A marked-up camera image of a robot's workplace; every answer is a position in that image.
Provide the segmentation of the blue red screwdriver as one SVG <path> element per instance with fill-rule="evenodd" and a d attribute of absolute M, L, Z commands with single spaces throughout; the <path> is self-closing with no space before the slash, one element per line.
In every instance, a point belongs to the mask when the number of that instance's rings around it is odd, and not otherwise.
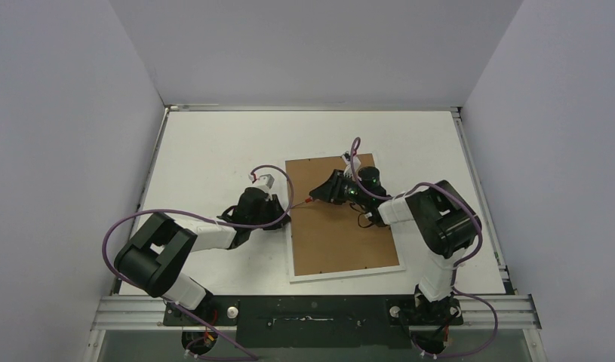
<path fill-rule="evenodd" d="M 303 200 L 303 201 L 300 201 L 300 202 L 298 202 L 298 203 L 296 203 L 296 204 L 293 204 L 292 206 L 290 206 L 290 209 L 291 209 L 291 210 L 293 210 L 293 209 L 295 209 L 295 208 L 297 208 L 297 207 L 307 205 L 307 204 L 309 204 L 309 203 L 311 203 L 311 202 L 313 202 L 313 199 L 312 199 L 311 197 L 308 197 L 308 198 L 306 198 L 306 199 L 305 199 L 305 200 Z"/>

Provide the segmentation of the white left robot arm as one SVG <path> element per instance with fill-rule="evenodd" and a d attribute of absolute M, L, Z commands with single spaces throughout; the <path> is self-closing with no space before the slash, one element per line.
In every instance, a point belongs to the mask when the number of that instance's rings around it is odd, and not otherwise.
<path fill-rule="evenodd" d="M 112 267 L 149 296 L 183 307 L 191 323 L 206 323 L 212 315 L 212 293 L 183 273 L 189 255 L 201 250 L 234 250 L 249 240 L 252 231 L 274 231 L 291 216 L 276 194 L 248 187 L 238 203 L 209 222 L 179 219 L 164 211 L 152 213 L 116 254 Z"/>

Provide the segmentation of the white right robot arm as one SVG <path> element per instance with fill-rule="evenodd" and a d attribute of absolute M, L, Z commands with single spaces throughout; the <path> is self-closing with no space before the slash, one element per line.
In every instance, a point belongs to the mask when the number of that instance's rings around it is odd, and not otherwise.
<path fill-rule="evenodd" d="M 414 302 L 414 314 L 430 324 L 443 315 L 442 300 L 454 291 L 457 266 L 482 229 L 476 212 L 447 180 L 420 185 L 425 189 L 390 196 L 376 167 L 361 167 L 356 175 L 336 169 L 309 197 L 329 204 L 356 204 L 378 227 L 416 223 L 429 252 L 415 289 L 421 297 Z"/>

